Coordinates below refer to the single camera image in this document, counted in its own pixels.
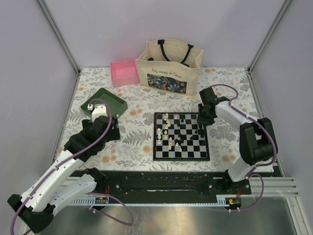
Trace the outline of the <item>black white chess board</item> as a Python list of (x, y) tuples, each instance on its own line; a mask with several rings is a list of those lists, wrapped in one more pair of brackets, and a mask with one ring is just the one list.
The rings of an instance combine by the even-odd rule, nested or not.
[[(210, 160), (208, 136), (204, 128), (204, 138), (198, 135), (198, 113), (154, 113), (154, 161), (196, 161), (203, 162)], [(161, 144), (157, 141), (157, 129), (161, 129)]]

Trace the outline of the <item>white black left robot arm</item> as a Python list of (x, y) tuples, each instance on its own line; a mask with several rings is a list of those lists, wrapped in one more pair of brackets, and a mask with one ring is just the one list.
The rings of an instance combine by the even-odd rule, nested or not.
[(108, 103), (93, 99), (88, 104), (91, 119), (82, 121), (83, 129), (71, 136), (51, 167), (27, 191), (12, 194), (7, 202), (15, 211), (10, 233), (14, 234), (17, 218), (29, 231), (38, 234), (64, 207), (88, 193), (102, 193), (107, 189), (107, 177), (97, 168), (86, 169), (74, 183), (61, 188), (63, 182), (90, 157), (104, 149), (109, 141), (120, 138), (117, 117)]

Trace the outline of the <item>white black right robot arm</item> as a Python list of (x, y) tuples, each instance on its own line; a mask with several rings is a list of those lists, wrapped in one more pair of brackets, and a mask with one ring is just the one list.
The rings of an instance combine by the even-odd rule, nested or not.
[(277, 144), (271, 121), (256, 119), (230, 104), (229, 101), (199, 104), (198, 125), (205, 127), (221, 118), (239, 131), (240, 158), (228, 169), (223, 189), (229, 194), (240, 188), (240, 181), (247, 179), (259, 166), (271, 165), (277, 158)]

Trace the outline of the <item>black chess piece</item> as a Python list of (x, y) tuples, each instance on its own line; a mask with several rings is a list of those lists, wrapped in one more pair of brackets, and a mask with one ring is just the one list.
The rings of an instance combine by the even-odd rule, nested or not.
[(204, 130), (203, 130), (203, 129), (199, 129), (199, 130), (198, 130), (198, 135), (199, 135), (201, 138), (204, 138)]

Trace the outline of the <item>beige canvas tote bag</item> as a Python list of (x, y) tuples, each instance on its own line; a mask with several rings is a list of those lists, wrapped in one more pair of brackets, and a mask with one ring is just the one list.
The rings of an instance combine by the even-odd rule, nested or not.
[(203, 50), (176, 39), (147, 41), (136, 59), (141, 86), (166, 93), (196, 96)]

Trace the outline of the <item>pink plastic box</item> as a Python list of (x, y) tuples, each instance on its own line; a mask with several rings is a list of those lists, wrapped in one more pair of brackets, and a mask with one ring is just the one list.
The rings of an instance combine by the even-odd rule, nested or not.
[(138, 84), (136, 60), (122, 60), (110, 63), (111, 80), (114, 87)]

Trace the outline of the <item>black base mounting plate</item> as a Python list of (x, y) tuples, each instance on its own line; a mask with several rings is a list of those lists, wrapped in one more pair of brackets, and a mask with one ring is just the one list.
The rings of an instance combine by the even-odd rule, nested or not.
[(209, 195), (250, 195), (248, 180), (226, 182), (223, 177), (209, 174), (160, 172), (140, 173), (139, 175), (107, 175), (109, 193), (118, 191), (190, 191)]

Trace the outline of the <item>left aluminium corner post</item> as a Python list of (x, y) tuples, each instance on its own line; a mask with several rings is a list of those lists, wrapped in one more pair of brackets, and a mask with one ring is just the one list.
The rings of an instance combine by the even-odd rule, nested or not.
[(74, 59), (69, 47), (67, 46), (49, 8), (47, 3), (44, 0), (36, 0), (36, 3), (38, 4), (38, 6), (40, 7), (44, 17), (46, 18), (50, 28), (52, 29), (59, 45), (61, 46), (65, 56), (67, 57), (67, 60), (69, 61), (71, 67), (73, 68), (73, 70), (75, 71), (76, 74), (80, 74), (80, 68), (76, 62), (76, 60)]

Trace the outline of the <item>aluminium corner post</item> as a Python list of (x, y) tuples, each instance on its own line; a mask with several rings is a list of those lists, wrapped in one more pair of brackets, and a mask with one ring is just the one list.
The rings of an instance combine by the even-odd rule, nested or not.
[(36, 0), (36, 3), (38, 4), (38, 6), (40, 7), (44, 17), (46, 18), (50, 28), (52, 29), (59, 45), (61, 46), (65, 56), (67, 57), (67, 60), (69, 61), (71, 67), (73, 68), (73, 70), (75, 71), (76, 74), (80, 74), (80, 68), (76, 62), (76, 60), (74, 59), (69, 47), (67, 46), (49, 8), (47, 3), (44, 0)]
[(247, 67), (247, 71), (249, 74), (252, 73), (254, 68), (256, 67), (257, 62), (259, 61), (260, 57), (262, 56), (266, 46), (270, 42), (271, 38), (273, 37), (274, 33), (276, 32), (280, 22), (282, 21), (284, 15), (286, 14), (287, 10), (289, 9), (290, 5), (293, 3), (293, 0), (285, 0), (283, 1), (282, 6), (280, 7), (276, 17), (274, 18), (269, 30), (266, 33), (259, 49), (256, 52), (256, 55), (253, 57), (250, 65)]

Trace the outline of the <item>right aluminium corner post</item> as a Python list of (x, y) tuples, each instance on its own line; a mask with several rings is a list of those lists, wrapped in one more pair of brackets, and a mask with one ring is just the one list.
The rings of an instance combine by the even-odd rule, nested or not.
[(283, 1), (282, 6), (280, 7), (276, 17), (274, 18), (269, 30), (266, 33), (259, 49), (256, 52), (256, 55), (253, 57), (250, 65), (247, 67), (247, 71), (249, 74), (252, 73), (254, 68), (256, 67), (257, 62), (259, 61), (260, 57), (262, 56), (266, 46), (270, 42), (271, 38), (273, 37), (274, 33), (276, 32), (280, 22), (282, 21), (284, 15), (286, 14), (287, 10), (289, 9), (290, 5), (293, 3), (293, 0), (285, 0)]

